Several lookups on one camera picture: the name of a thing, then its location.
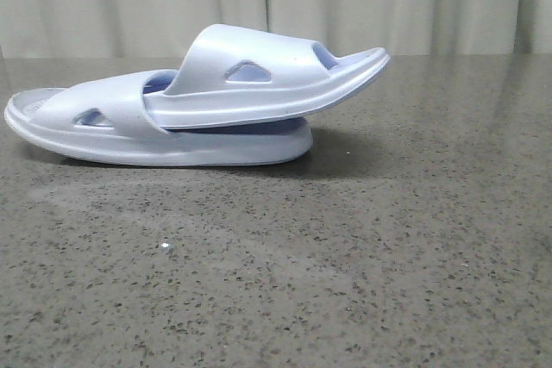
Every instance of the gray countertop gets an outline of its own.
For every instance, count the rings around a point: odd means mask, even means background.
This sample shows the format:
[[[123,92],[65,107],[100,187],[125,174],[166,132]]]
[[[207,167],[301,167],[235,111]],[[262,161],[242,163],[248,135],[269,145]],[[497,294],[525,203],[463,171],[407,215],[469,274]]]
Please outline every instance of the gray countertop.
[[[8,59],[0,103],[178,66]],[[552,56],[397,57],[309,120],[290,163],[162,169],[0,122],[0,365],[550,367]]]

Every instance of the speckled countertop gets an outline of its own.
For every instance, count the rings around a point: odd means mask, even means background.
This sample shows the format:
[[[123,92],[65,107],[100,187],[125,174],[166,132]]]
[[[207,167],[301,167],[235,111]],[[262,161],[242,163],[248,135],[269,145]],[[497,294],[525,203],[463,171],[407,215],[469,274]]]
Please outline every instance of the speckled countertop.
[[[0,61],[0,103],[178,66]],[[0,122],[0,366],[550,367],[552,56],[397,57],[310,122],[291,163],[180,169]]]

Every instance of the white slide sandal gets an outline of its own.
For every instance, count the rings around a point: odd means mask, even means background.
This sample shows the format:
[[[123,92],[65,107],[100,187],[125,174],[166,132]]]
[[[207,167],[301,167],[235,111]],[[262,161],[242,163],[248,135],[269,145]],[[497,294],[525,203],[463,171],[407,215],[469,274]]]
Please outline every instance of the white slide sandal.
[[[25,140],[76,159],[275,164],[311,147],[301,115],[351,96],[388,60],[381,48],[334,58],[315,41],[213,25],[179,71],[26,90],[9,100],[4,117]]]

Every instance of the granite countertop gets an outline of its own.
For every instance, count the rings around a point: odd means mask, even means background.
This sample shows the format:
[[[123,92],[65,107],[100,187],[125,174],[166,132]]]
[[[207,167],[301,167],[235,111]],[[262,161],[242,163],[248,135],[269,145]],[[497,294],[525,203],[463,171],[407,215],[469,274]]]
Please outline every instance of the granite countertop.
[[[178,66],[6,59],[0,103]],[[304,157],[242,168],[0,122],[2,367],[550,367],[552,56],[396,57],[309,120]]]

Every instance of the curtain fold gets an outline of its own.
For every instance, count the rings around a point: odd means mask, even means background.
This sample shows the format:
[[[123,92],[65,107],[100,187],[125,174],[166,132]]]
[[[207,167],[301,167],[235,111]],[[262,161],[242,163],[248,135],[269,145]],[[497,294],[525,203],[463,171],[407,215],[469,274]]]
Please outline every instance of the curtain fold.
[[[215,22],[336,54],[551,53],[552,0],[0,0],[4,57],[182,56]]]

